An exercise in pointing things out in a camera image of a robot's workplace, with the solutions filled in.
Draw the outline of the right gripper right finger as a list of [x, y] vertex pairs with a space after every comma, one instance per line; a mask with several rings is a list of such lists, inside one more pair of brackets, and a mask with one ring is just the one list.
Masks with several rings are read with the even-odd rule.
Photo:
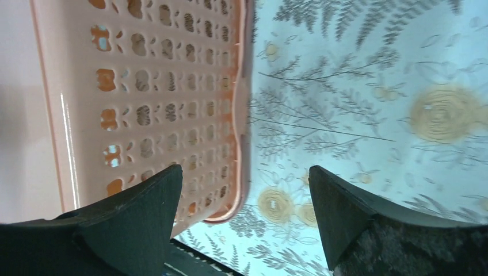
[[309, 187], [334, 275], [486, 275], [487, 226], [411, 210], [321, 166]]

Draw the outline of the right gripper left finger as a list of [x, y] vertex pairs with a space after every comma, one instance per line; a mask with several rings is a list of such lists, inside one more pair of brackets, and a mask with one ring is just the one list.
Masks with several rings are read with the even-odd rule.
[[162, 275], [178, 202], [178, 164], [52, 220], [1, 225], [2, 275]]

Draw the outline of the pink perforated plastic basket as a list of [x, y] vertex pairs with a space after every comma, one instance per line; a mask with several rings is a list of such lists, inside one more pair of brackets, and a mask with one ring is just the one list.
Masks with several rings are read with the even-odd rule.
[[60, 205], [92, 204], [179, 164], [173, 235], [247, 196], [251, 1], [30, 1]]

